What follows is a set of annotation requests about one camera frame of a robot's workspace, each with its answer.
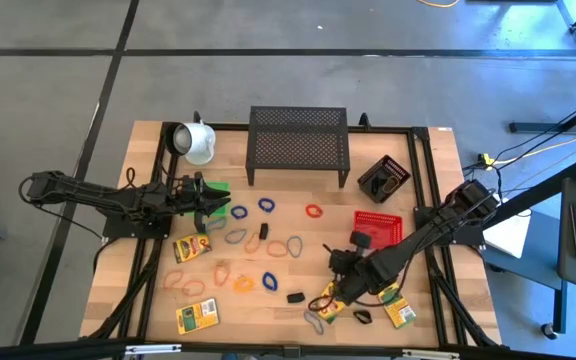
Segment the yellow cable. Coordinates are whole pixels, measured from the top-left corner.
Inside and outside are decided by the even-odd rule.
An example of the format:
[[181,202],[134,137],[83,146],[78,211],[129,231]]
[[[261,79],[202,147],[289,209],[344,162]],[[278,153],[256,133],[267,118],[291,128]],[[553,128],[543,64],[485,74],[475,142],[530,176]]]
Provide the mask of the yellow cable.
[[435,3],[431,3],[428,2],[426,0],[417,0],[420,3],[424,4],[424,5],[428,5],[428,6],[432,6],[432,7],[439,7],[439,8],[449,8],[449,7],[453,7],[455,5],[457,5],[457,3],[459,2],[459,0],[455,0],[453,2],[451,2],[450,4],[435,4]]
[[[527,158],[527,157],[529,157],[529,156],[537,155],[537,154],[542,153],[542,152],[544,152],[544,151],[552,150],[552,149],[557,148],[557,147],[560,147],[560,146],[568,145],[568,144],[573,143],[573,142],[575,142],[575,141],[576,141],[576,138],[574,138],[574,139],[572,139],[572,140],[560,142],[560,143],[557,143],[557,144],[553,144],[553,145],[550,145],[550,146],[546,146],[546,147],[543,148],[543,149],[539,149],[539,150],[535,150],[535,151],[533,151],[533,152],[529,152],[528,154],[524,155],[524,157]],[[495,162],[493,163],[493,165],[503,165],[503,164],[507,164],[507,163],[509,163],[509,162],[513,162],[513,161],[515,161],[515,160],[517,160],[517,158],[512,158],[512,159],[508,159],[508,160],[499,160],[499,161],[495,161]]]

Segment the yellow crayon box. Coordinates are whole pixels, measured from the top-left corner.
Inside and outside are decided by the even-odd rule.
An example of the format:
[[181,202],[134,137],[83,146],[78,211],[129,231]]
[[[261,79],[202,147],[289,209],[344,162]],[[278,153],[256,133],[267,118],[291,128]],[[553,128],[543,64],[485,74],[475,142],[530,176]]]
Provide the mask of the yellow crayon box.
[[396,282],[392,283],[390,286],[383,289],[378,295],[381,302],[390,302],[393,296],[396,296],[393,302],[384,306],[386,313],[388,313],[388,317],[390,317],[390,320],[393,325],[395,325],[396,329],[413,322],[415,318],[417,318],[417,315],[412,311],[408,301],[401,296],[401,293],[397,294],[398,288],[399,284]]
[[[328,283],[328,286],[326,286],[324,291],[321,293],[321,296],[330,295],[330,293],[332,292],[333,286],[334,286],[334,284],[332,282]],[[324,306],[329,301],[330,301],[329,298],[321,299],[321,300],[319,300],[317,306]],[[341,310],[343,310],[345,307],[346,307],[346,304],[344,304],[343,302],[333,300],[330,303],[330,305],[326,306],[324,309],[317,311],[317,314],[319,314],[319,317],[321,317],[328,324],[332,324],[332,322],[337,317],[337,314],[339,314],[341,312]]]
[[173,244],[177,264],[192,260],[212,250],[206,234],[194,234],[175,241]]
[[179,335],[219,324],[217,302],[214,298],[177,309]]

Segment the red basket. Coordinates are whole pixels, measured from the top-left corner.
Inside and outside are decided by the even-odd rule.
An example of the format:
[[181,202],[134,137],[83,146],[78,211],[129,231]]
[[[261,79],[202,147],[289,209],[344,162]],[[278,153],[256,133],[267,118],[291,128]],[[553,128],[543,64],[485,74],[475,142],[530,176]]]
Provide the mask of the red basket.
[[401,242],[402,225],[399,216],[368,211],[355,211],[355,231],[372,237],[371,249],[383,249]]

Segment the wooden tabletop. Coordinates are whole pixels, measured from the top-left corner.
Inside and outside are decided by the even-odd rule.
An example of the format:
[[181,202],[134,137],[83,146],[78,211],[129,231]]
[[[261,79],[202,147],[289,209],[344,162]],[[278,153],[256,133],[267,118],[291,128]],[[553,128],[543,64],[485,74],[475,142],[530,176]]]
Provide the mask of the wooden tabletop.
[[[122,173],[128,167],[136,170],[135,184],[147,183],[159,139],[162,123],[137,121],[134,124]],[[431,146],[442,198],[463,182],[454,135],[450,128],[430,128]],[[223,230],[210,234],[213,251],[190,262],[177,264],[173,253],[173,240],[194,232],[192,216],[179,216],[173,221],[172,233],[164,242],[148,324],[148,340],[198,341],[212,343],[256,344],[317,344],[357,346],[437,346],[429,282],[423,256],[416,256],[403,288],[403,296],[417,314],[413,324],[395,329],[383,308],[371,309],[374,322],[361,325],[353,316],[352,308],[343,311],[331,324],[324,323],[324,334],[317,335],[305,322],[303,312],[308,300],[320,295],[332,279],[327,267],[328,253],[322,247],[352,249],[349,244],[355,210],[375,211],[402,217],[404,237],[414,231],[413,207],[416,206],[412,179],[406,182],[384,204],[373,203],[359,191],[358,179],[384,154],[393,157],[411,172],[410,157],[405,135],[349,134],[351,171],[346,186],[338,188],[337,172],[299,170],[257,170],[255,185],[249,187],[246,179],[247,132],[218,131],[215,158],[205,166],[194,166],[180,159],[177,176],[202,171],[207,181],[228,182],[232,193],[229,206],[243,205],[248,217],[235,220],[228,213]],[[423,150],[418,144],[420,166],[426,201],[430,200],[427,176],[423,169]],[[126,180],[119,181],[123,186]],[[262,197],[272,198],[276,208],[271,214],[257,206]],[[323,216],[310,218],[305,213],[307,204],[318,204]],[[266,243],[254,254],[244,251],[244,242],[231,245],[224,235],[235,228],[248,229],[248,236],[259,231],[260,224],[269,224],[268,241],[286,241],[292,235],[303,239],[299,258],[274,258],[266,253]],[[120,239],[100,256],[88,304],[81,326],[81,335],[95,331],[110,314],[126,291],[126,284],[135,251],[135,239]],[[452,246],[452,258],[462,302],[473,318],[493,340],[500,341],[497,321],[481,258],[471,249]],[[213,271],[218,263],[227,263],[230,276],[221,287],[215,285]],[[173,289],[163,289],[167,273],[182,270],[183,280]],[[279,290],[270,292],[261,284],[262,275],[270,271],[277,277]],[[241,275],[255,280],[249,293],[233,290],[234,281]],[[206,285],[198,297],[185,296],[180,287],[188,280],[200,280]],[[307,301],[288,304],[286,295],[303,292]],[[219,309],[220,324],[193,333],[179,335],[175,310],[207,298],[214,297]],[[375,302],[376,297],[364,295],[361,300]],[[136,333],[136,322],[141,308],[141,297],[135,302],[129,335]],[[444,314],[449,340],[455,341],[450,307],[444,299]]]

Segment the gray floor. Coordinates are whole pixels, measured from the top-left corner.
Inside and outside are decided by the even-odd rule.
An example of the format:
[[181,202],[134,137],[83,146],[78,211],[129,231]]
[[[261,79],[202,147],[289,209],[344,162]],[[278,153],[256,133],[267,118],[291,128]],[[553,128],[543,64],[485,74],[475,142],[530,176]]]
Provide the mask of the gray floor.
[[[128,3],[0,0],[0,47],[112,48]],[[576,3],[568,5],[576,17]],[[434,9],[414,0],[142,0],[128,47],[574,49],[575,44],[556,6],[548,3],[462,1],[452,9]],[[0,346],[15,341],[54,225],[49,215],[17,199],[17,185],[33,171],[72,172],[108,63],[107,58],[0,58],[0,227],[9,232],[0,240]],[[187,121],[198,110],[208,121],[245,122],[251,105],[344,106],[352,121],[366,111],[375,124],[450,126],[462,163],[469,164],[477,153],[495,155],[527,138],[510,135],[508,122],[558,121],[576,109],[576,60],[124,58],[87,180],[117,182],[134,120]],[[576,144],[509,167],[503,188],[572,149]],[[477,176],[496,187],[493,174]],[[557,199],[539,208],[558,216]],[[103,224],[82,207],[76,219],[99,230]],[[39,341],[77,336],[97,247],[87,233],[71,230]],[[576,287],[570,289],[568,334],[553,342],[538,330],[552,319],[552,291],[511,274],[488,275],[506,345],[576,355]]]

